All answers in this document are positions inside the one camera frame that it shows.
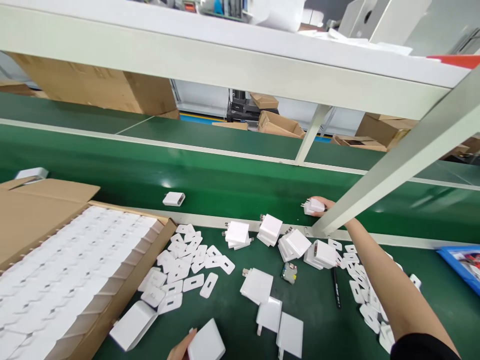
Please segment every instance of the black machine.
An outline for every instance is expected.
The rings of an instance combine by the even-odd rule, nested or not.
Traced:
[[[245,91],[234,89],[232,93],[233,98],[231,102],[230,99],[228,99],[228,110],[226,111],[226,120],[229,123],[233,123],[235,120],[258,122],[262,110],[275,114],[279,113],[279,110],[276,108],[260,110],[251,98],[246,98]]]

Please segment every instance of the hand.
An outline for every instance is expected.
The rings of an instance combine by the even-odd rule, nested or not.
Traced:
[[[196,334],[197,329],[193,329],[191,333],[185,336],[185,338],[170,351],[170,354],[168,354],[166,360],[188,359],[189,356],[187,354],[187,348],[189,347]]]
[[[324,198],[324,197],[321,197],[321,196],[312,196],[310,199],[318,200],[319,202],[321,202],[322,204],[324,204],[326,210],[331,209],[331,208],[335,205],[335,202],[333,202],[333,201],[331,201],[331,200],[328,200],[328,199],[326,199],[326,198]],[[325,215],[325,213],[327,212],[326,210],[323,211],[323,212],[314,212],[314,213],[312,214],[312,216],[316,216],[316,217],[318,217],[318,218],[321,218],[321,217],[322,217],[323,215]]]
[[[327,210],[333,208],[333,206],[335,205],[335,202],[332,201],[332,200],[328,200],[324,197],[321,197],[321,196],[312,196],[310,199],[315,199],[315,200],[318,200],[319,202],[323,203],[325,205],[325,208],[326,210],[323,211],[323,212],[314,212],[312,214],[312,216],[315,216],[315,217],[318,217],[318,218],[321,218],[323,215],[325,215],[327,213]],[[353,218],[352,220],[348,221],[344,226],[345,227],[348,227],[350,225],[352,225],[353,223],[357,222],[357,219],[356,218]]]

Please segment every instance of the blue container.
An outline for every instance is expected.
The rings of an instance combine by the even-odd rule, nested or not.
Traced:
[[[464,265],[462,262],[467,262],[468,260],[457,260],[454,257],[454,254],[463,254],[471,262],[475,262],[477,259],[477,264],[480,264],[480,245],[478,246],[444,246],[440,250],[437,250],[437,253],[440,254],[442,258],[461,276],[461,278],[480,296],[480,280],[475,277]]]

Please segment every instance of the red object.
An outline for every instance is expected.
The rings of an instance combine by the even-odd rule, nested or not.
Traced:
[[[480,55],[435,55],[427,56],[427,58],[440,59],[444,64],[467,69],[475,69],[480,64]]]

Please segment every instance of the black sleeve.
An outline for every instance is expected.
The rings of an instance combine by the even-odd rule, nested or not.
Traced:
[[[460,360],[454,351],[436,337],[411,333],[401,337],[391,348],[391,360]]]

